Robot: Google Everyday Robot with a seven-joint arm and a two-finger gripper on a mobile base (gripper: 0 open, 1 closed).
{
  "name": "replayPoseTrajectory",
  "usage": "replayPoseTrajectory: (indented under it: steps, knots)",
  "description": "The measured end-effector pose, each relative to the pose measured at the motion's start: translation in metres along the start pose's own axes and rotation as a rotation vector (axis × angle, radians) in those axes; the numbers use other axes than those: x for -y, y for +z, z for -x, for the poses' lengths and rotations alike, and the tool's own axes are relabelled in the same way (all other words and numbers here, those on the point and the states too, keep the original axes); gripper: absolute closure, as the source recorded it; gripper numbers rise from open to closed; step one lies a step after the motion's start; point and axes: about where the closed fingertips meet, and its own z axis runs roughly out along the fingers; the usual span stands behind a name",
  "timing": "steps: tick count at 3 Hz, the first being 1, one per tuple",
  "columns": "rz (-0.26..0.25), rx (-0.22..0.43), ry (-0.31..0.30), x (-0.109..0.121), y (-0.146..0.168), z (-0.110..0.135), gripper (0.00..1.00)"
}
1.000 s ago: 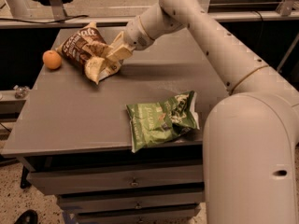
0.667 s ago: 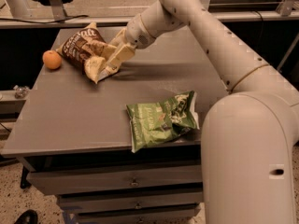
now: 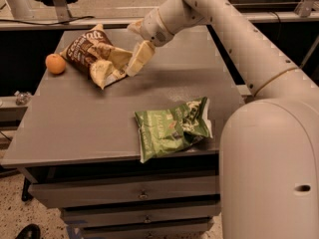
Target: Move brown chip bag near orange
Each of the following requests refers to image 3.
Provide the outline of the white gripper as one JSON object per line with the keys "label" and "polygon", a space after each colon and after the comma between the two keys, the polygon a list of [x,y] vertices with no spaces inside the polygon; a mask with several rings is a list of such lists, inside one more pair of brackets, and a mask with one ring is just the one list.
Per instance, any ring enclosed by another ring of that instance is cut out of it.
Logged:
{"label": "white gripper", "polygon": [[144,41],[137,43],[127,67],[127,75],[135,76],[155,54],[155,46],[162,47],[172,40],[173,34],[168,31],[160,17],[160,11],[153,9],[142,20],[132,22],[127,29],[141,35]]}

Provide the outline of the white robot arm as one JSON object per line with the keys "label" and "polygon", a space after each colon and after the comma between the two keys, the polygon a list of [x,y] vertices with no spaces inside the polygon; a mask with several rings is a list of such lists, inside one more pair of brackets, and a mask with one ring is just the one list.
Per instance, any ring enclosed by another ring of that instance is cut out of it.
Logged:
{"label": "white robot arm", "polygon": [[228,0],[166,0],[130,30],[161,47],[206,21],[252,94],[219,145],[224,239],[319,239],[319,88]]}

